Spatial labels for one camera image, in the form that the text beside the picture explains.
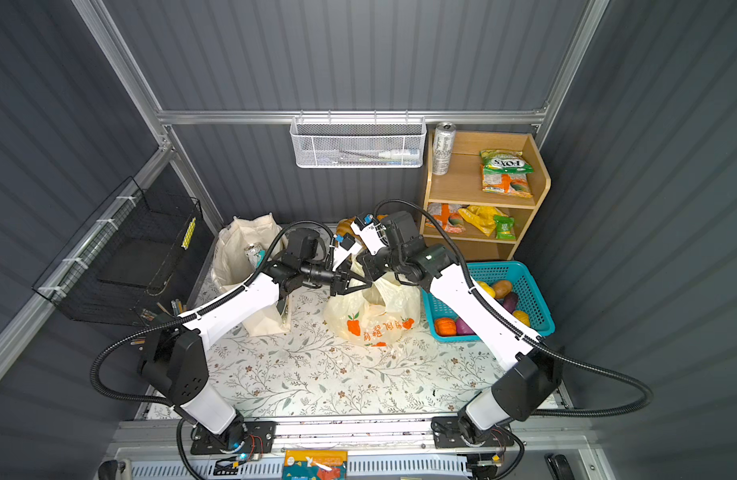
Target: beverage can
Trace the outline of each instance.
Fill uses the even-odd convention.
[[[454,151],[454,136],[457,126],[450,121],[441,121],[435,127],[435,138],[432,140],[432,173],[445,175],[449,171],[451,152]]]

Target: wooden shelf board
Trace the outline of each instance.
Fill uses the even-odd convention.
[[[435,244],[445,245],[445,241],[441,238],[433,238],[431,236],[425,238],[425,243],[428,246]],[[510,260],[510,255],[515,248],[515,245],[507,244],[492,244],[485,242],[469,242],[460,241],[454,239],[457,246],[461,250],[462,254],[465,255],[465,259],[468,262],[481,262],[488,260]]]
[[[432,238],[443,238],[438,233],[434,226],[425,225],[425,231],[422,233],[423,236],[430,236]],[[449,234],[454,240],[466,240],[472,242],[488,242],[489,244],[516,244],[517,240],[498,240],[493,236],[483,235],[483,232],[478,230],[475,225],[465,223],[465,231],[461,234]]]
[[[536,207],[535,197],[512,197],[484,192],[481,178],[481,156],[467,154],[452,154],[449,172],[446,175],[432,175],[428,201],[528,210]]]

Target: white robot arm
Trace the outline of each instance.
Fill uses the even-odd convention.
[[[367,246],[367,251],[358,259],[371,280],[376,280],[388,271],[405,275],[407,280],[416,282],[457,312],[479,335],[506,372],[513,372],[522,359],[533,364],[531,346],[494,320],[471,294],[462,270],[452,261],[450,254],[446,254],[448,250],[427,247],[408,213],[392,214],[381,224],[370,216],[365,216],[363,220],[357,220],[352,228]],[[242,423],[242,417],[207,381],[205,353],[225,333],[254,312],[273,305],[300,285],[329,282],[332,294],[343,294],[368,287],[371,283],[371,280],[358,277],[364,285],[348,288],[349,278],[356,276],[349,272],[343,262],[350,254],[357,254],[361,250],[350,235],[340,238],[339,245],[335,247],[333,265],[316,266],[308,262],[314,256],[312,245],[315,244],[316,232],[309,229],[295,232],[298,233],[292,234],[294,238],[289,241],[284,257],[280,261],[269,262],[253,282],[238,286],[195,310],[184,312],[181,317],[192,320],[185,322],[179,329],[178,341],[172,342],[169,336],[164,339],[163,334],[160,334],[155,343],[168,350],[168,363],[159,364],[156,361],[158,355],[155,349],[145,352],[145,357],[150,360],[143,363],[140,369],[142,374],[174,403],[180,414],[199,422],[213,435],[225,438],[229,451],[234,446],[233,439],[242,434],[226,435],[226,432],[239,423],[239,418]],[[477,284],[472,288],[479,289],[481,296],[519,331],[531,338],[538,337],[536,331],[517,321]],[[197,358],[198,350],[202,358]],[[184,377],[185,372],[188,375],[182,383],[180,378]],[[545,372],[534,369],[532,374],[544,374],[541,378],[544,381],[539,381],[543,388],[529,392],[530,395],[524,394],[517,400],[508,398],[506,402],[495,395],[492,389],[486,389],[470,402],[461,412],[465,417],[463,428],[471,430],[469,436],[474,438],[497,423],[528,417],[557,386],[555,379]],[[518,372],[513,376],[522,384],[527,383],[523,373]]]

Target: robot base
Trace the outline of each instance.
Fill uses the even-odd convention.
[[[458,417],[454,416],[433,417],[431,424],[432,431],[435,433],[436,448],[466,448],[478,446],[498,449],[499,447],[510,447],[515,444],[512,438],[496,430],[492,430],[488,435],[485,435],[482,440],[483,443],[479,442],[478,444],[468,444],[465,439],[462,438],[461,431],[459,430]]]
[[[258,437],[255,439],[254,453],[270,453],[272,451],[272,442],[275,440],[275,422],[246,422],[248,434]],[[251,437],[248,436],[243,447],[237,454],[251,454]],[[198,426],[195,435],[192,438],[192,447],[190,447],[191,455],[222,455],[222,444],[210,435],[209,431],[202,426]]]

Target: black cable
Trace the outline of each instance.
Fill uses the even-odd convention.
[[[262,261],[259,262],[258,266],[254,270],[254,272],[251,274],[251,276],[245,282],[243,282],[243,285],[241,285],[237,289],[230,292],[227,296],[224,296],[221,300],[218,300],[217,302],[211,303],[210,305],[207,305],[203,307],[202,309],[199,309],[198,315],[201,315],[201,316],[206,315],[208,312],[216,309],[217,307],[221,305],[224,305],[225,303],[229,302],[230,300],[238,296],[240,293],[245,291],[247,288],[246,286],[251,285],[251,283],[259,276],[259,274],[262,273],[262,270],[264,269],[267,259],[272,255],[272,251],[275,249],[275,246],[278,244],[280,239],[283,238],[283,235],[287,231],[291,230],[292,227],[296,225],[301,225],[301,224],[315,224],[317,226],[320,226],[326,231],[326,233],[328,233],[328,235],[330,235],[334,239],[334,234],[331,231],[331,229],[320,222],[315,222],[315,221],[310,221],[310,220],[301,220],[301,221],[294,222],[292,224],[288,224],[284,226],[278,232],[275,239],[270,244],[269,248],[265,250],[265,255],[262,257]],[[198,318],[198,315],[196,315],[195,313],[191,313],[188,316],[176,318],[175,320],[171,322],[163,323],[162,325],[155,325],[155,326],[146,328],[144,330],[140,330],[139,332],[132,333],[126,338],[122,340],[118,340],[117,342],[114,342],[113,344],[108,346],[106,349],[102,350],[102,352],[99,355],[97,355],[94,361],[91,363],[91,369],[89,370],[89,379],[91,380],[91,386],[94,387],[94,389],[97,392],[101,393],[105,397],[114,398],[116,400],[128,400],[132,402],[151,402],[151,403],[160,403],[165,406],[171,406],[172,402],[168,398],[153,396],[153,395],[133,395],[131,393],[123,393],[123,392],[118,392],[117,390],[111,389],[102,382],[99,373],[102,368],[102,363],[104,363],[104,360],[108,356],[110,356],[112,352],[117,350],[120,346],[130,342],[131,340],[136,339],[137,337],[146,335],[147,333],[155,332],[156,330],[163,330],[163,329],[176,327],[183,323],[190,322]]]
[[[649,386],[643,383],[641,380],[634,379],[631,376],[624,375],[623,373],[604,369],[603,367],[595,366],[590,363],[572,359],[566,355],[563,355],[562,353],[558,353],[554,350],[547,348],[546,345],[542,343],[541,341],[536,341],[530,338],[529,336],[526,336],[519,328],[517,328],[517,326],[514,326],[512,323],[508,322],[507,319],[505,319],[493,306],[491,306],[491,304],[487,302],[483,296],[481,296],[478,289],[473,288],[475,284],[473,283],[473,280],[470,277],[470,270],[467,267],[467,261],[465,260],[465,256],[462,255],[461,251],[459,250],[459,247],[454,243],[454,241],[450,238],[450,236],[446,234],[443,228],[439,225],[438,221],[427,210],[421,208],[421,206],[412,204],[411,202],[408,202],[406,200],[392,198],[392,199],[383,200],[379,202],[378,204],[376,204],[376,206],[374,207],[374,218],[377,217],[377,212],[379,211],[379,208],[381,206],[385,204],[390,204],[390,203],[398,203],[398,204],[403,204],[406,206],[411,206],[412,208],[420,212],[422,215],[424,215],[428,220],[430,220],[430,222],[433,224],[433,226],[438,231],[438,233],[443,237],[446,243],[454,251],[454,254],[457,257],[457,261],[459,262],[459,266],[462,270],[462,274],[464,274],[465,276],[465,283],[467,283],[467,286],[472,289],[470,290],[470,292],[473,295],[475,295],[475,299],[486,309],[486,311],[489,312],[495,319],[499,320],[499,323],[501,323],[506,329],[514,333],[518,338],[526,342],[528,345],[532,346],[533,348],[537,350],[541,350],[542,352],[546,353],[548,356],[555,358],[556,360],[561,360],[562,362],[566,362],[569,365],[575,366],[578,369],[587,370],[588,372],[595,373],[596,375],[605,376],[610,379],[614,379],[619,382],[625,383],[627,385],[633,386],[636,389],[641,390],[641,393],[643,394],[643,396],[637,399],[635,402],[627,403],[626,405],[619,406],[619,407],[598,408],[598,409],[580,408],[580,409],[570,409],[570,410],[537,409],[534,411],[533,415],[557,416],[557,417],[608,417],[608,416],[624,415],[626,413],[635,412],[636,410],[640,410],[641,408],[651,403],[651,400],[653,399],[653,392],[651,391]]]
[[[183,425],[184,418],[180,418],[179,423],[176,424],[176,450],[179,452],[179,458],[182,460],[182,465],[184,465],[184,468],[187,469],[187,473],[189,473],[191,477],[195,478],[195,480],[206,480],[204,477],[200,476],[200,473],[198,473],[187,460],[187,454],[184,452],[184,445],[182,444]]]

